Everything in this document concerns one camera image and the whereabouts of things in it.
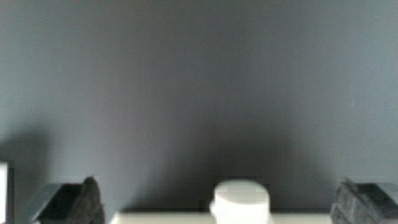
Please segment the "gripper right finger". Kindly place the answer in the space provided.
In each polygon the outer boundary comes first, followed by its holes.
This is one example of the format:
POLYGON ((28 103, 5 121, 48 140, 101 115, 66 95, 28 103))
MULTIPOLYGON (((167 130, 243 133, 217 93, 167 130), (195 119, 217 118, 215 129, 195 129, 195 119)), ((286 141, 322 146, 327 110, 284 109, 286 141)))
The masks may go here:
POLYGON ((330 220, 332 224, 398 224, 398 185, 345 179, 330 206, 330 220))

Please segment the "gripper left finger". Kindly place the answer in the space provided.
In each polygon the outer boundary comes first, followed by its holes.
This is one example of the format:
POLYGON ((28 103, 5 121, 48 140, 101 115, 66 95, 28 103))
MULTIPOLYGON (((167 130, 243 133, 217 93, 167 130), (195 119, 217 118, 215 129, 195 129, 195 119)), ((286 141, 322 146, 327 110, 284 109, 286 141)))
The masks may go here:
POLYGON ((28 202, 25 224, 105 224, 99 185, 92 177, 82 183, 43 186, 28 202))

